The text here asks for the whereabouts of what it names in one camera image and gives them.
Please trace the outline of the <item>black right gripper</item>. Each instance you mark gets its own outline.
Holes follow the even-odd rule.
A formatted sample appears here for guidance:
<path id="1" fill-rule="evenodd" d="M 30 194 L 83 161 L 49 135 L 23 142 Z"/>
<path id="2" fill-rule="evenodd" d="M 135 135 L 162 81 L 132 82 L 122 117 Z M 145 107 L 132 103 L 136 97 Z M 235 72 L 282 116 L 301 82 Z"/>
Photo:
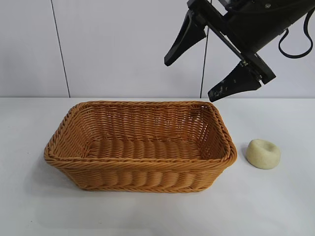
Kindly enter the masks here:
<path id="1" fill-rule="evenodd" d="M 254 91 L 275 74 L 257 52 L 315 7 L 313 0 L 231 0 L 221 15 L 208 0 L 190 0 L 181 29 L 164 57 L 170 66 L 183 53 L 206 37 L 206 25 L 241 60 L 208 91 L 211 102 Z"/>

